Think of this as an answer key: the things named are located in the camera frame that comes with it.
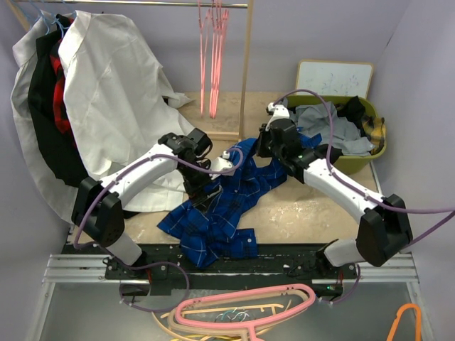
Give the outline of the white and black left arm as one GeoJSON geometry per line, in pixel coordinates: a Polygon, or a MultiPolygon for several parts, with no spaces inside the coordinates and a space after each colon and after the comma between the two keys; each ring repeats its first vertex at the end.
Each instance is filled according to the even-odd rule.
{"type": "Polygon", "coordinates": [[[231,173],[230,153],[213,161],[205,151],[212,147],[208,135],[194,129],[187,135],[168,133],[143,156],[101,180],[84,179],[78,189],[72,221],[78,227],[73,245],[81,249],[80,235],[86,233],[94,243],[121,262],[122,271],[139,278],[146,271],[141,247],[125,231],[124,209],[130,201],[164,175],[178,171],[189,198],[205,207],[214,193],[203,193],[219,175],[231,173]]]}

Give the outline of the blue plaid shirt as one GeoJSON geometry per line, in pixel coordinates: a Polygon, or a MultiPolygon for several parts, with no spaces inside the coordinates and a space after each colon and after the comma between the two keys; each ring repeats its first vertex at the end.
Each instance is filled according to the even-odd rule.
{"type": "Polygon", "coordinates": [[[240,167],[234,175],[222,175],[210,189],[221,187],[206,212],[194,208],[189,200],[172,210],[157,227],[180,241],[181,251],[196,267],[204,269],[217,259],[251,259],[258,255],[253,228],[238,229],[241,216],[259,199],[287,180],[278,160],[266,166],[256,165],[253,156],[257,139],[249,138],[234,145],[229,160],[240,167]]]}

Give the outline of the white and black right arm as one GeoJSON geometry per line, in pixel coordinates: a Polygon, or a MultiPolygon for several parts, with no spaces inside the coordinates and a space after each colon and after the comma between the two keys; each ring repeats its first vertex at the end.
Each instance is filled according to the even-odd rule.
{"type": "Polygon", "coordinates": [[[260,127],[257,155],[279,161],[288,175],[329,196],[358,223],[356,238],[336,239],[318,251],[316,270],[322,277],[332,278],[351,263],[380,267],[413,240],[402,198],[383,197],[367,188],[354,191],[356,182],[329,168],[322,152],[302,146],[291,119],[260,127]]]}

